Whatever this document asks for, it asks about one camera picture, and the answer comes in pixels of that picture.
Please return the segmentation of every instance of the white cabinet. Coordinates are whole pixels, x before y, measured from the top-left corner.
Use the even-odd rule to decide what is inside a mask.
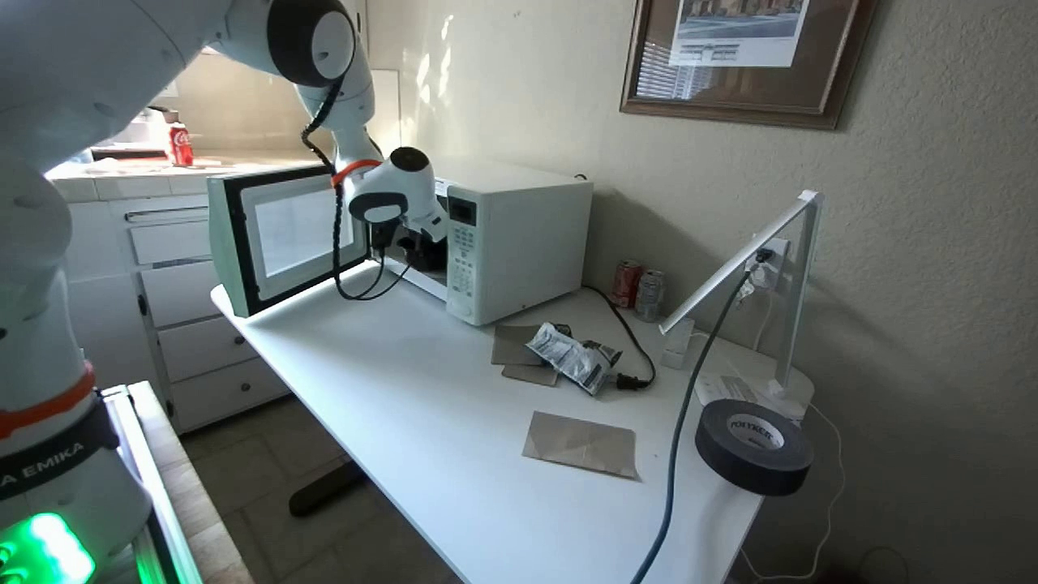
[[[149,380],[178,432],[287,392],[206,298],[200,192],[69,208],[70,325],[99,388]]]

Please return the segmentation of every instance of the desk leg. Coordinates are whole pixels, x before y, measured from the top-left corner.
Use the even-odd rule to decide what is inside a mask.
[[[322,474],[313,483],[294,489],[287,500],[287,514],[310,515],[361,483],[367,483],[367,474],[354,460],[345,460],[333,470]]]

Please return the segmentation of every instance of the roll of tape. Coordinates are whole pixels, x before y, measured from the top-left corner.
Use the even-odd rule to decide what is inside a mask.
[[[695,447],[720,476],[761,498],[795,492],[814,460],[795,423],[742,399],[706,403]]]

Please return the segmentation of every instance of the desk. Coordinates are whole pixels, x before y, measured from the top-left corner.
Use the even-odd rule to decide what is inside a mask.
[[[348,282],[361,289],[369,273],[361,266]],[[456,578],[619,584],[635,576],[665,511],[669,442],[686,371],[661,368],[652,391],[609,391],[600,399],[568,383],[514,383],[489,363],[493,329],[455,320],[410,287],[377,303],[345,303],[324,282],[256,318],[234,318],[224,289],[213,289],[213,303]],[[602,298],[576,293],[513,320],[543,318],[568,320],[574,339],[622,347],[619,371],[641,377]],[[648,355],[661,352],[656,329],[635,332]],[[706,377],[773,373],[773,360],[734,343],[714,352]],[[641,481],[522,459],[532,412],[631,428]],[[675,524],[646,582],[723,582],[760,511],[760,498],[729,486],[698,459],[698,417],[695,403]]]

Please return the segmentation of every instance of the microwave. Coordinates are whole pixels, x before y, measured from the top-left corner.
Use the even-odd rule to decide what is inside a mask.
[[[234,315],[256,315],[330,280],[326,177],[317,166],[217,177],[210,249]],[[433,164],[433,196],[446,212],[445,264],[409,266],[406,282],[445,303],[468,325],[493,325],[580,289],[590,183],[499,164]],[[367,230],[340,220],[340,269],[369,256]]]

